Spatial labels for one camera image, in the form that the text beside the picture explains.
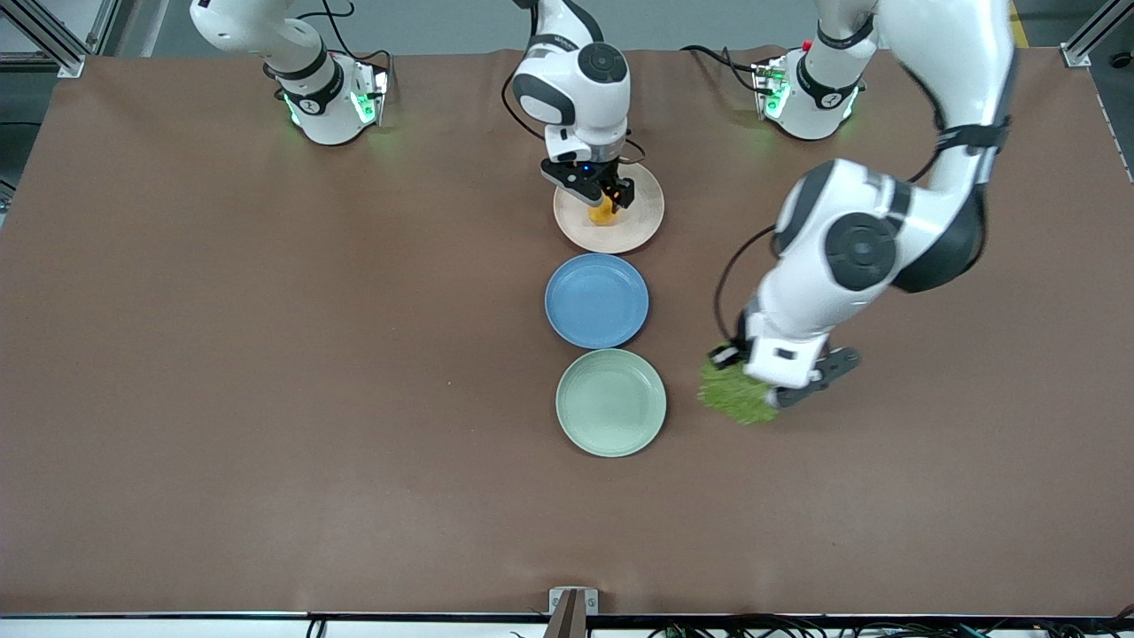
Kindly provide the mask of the beige round plate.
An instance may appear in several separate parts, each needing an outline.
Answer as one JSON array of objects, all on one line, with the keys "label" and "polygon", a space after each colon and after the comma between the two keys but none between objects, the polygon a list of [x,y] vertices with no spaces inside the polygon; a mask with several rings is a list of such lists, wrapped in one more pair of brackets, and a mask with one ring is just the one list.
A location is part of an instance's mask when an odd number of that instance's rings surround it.
[{"label": "beige round plate", "polygon": [[607,254],[635,250],[660,229],[665,218],[665,194],[655,175],[641,163],[620,167],[619,175],[632,179],[635,198],[629,207],[613,214],[613,221],[607,226],[592,222],[589,207],[582,201],[562,189],[555,190],[555,221],[579,249]]}]

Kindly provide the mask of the aluminium frame corner profile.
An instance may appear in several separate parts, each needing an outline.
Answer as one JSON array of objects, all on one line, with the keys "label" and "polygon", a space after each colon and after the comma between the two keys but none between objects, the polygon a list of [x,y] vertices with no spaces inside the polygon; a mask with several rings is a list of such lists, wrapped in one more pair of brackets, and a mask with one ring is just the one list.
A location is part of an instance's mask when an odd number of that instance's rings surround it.
[{"label": "aluminium frame corner profile", "polygon": [[81,77],[88,45],[39,0],[0,0],[0,15],[59,67],[60,77]]},{"label": "aluminium frame corner profile", "polygon": [[1060,53],[1065,65],[1090,67],[1090,53],[1131,16],[1134,16],[1134,0],[1105,0],[1068,42],[1061,42]]}]

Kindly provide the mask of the green lettuce leaf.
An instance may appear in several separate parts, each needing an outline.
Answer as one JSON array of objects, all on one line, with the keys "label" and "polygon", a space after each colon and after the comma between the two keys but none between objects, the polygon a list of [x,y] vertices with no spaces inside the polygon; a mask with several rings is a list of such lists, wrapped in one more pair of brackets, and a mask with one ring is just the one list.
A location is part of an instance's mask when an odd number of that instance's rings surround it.
[{"label": "green lettuce leaf", "polygon": [[741,361],[730,361],[720,368],[706,358],[699,372],[697,397],[706,408],[744,425],[770,423],[779,415],[773,405],[765,402],[771,388],[746,375]]}]

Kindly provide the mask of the brown table cover mat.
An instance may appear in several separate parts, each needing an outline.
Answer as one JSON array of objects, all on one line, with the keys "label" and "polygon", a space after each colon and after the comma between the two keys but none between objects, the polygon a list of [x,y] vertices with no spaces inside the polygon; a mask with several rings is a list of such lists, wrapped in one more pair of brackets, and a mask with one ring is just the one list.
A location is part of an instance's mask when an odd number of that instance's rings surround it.
[{"label": "brown table cover mat", "polygon": [[384,126],[301,136],[260,63],[92,59],[0,229],[0,612],[1110,615],[1134,603],[1134,185],[1091,77],[1018,54],[978,265],[836,331],[861,366],[773,423],[701,405],[711,299],[804,171],[914,175],[890,56],[830,141],[687,52],[629,54],[665,222],[629,255],[665,428],[556,422],[576,254],[517,52],[404,57]]}]

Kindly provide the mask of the blue round plate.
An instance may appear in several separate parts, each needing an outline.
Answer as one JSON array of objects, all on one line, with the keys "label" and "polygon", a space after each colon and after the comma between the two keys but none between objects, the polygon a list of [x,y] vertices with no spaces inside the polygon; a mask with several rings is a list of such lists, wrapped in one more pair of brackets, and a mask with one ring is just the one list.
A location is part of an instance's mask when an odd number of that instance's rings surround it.
[{"label": "blue round plate", "polygon": [[555,334],[570,344],[584,350],[619,347],[648,322],[648,280],[616,255],[581,254],[549,278],[544,314]]}]

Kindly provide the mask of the pale green round plate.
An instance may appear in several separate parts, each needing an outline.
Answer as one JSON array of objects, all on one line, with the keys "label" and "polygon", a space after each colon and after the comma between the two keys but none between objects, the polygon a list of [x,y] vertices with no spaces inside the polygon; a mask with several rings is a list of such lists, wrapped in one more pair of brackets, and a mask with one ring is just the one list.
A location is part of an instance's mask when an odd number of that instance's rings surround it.
[{"label": "pale green round plate", "polygon": [[634,456],[667,419],[667,388],[651,363],[619,348],[583,354],[562,373],[555,415],[564,436],[592,456]]}]

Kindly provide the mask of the aluminium frame bracket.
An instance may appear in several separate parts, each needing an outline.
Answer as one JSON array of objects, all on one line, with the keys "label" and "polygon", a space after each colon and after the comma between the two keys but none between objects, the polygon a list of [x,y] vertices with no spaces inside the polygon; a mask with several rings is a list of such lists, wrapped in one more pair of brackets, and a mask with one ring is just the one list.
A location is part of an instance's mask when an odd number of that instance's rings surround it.
[{"label": "aluminium frame bracket", "polygon": [[562,586],[549,590],[549,620],[543,638],[591,638],[590,618],[600,612],[596,588]]}]

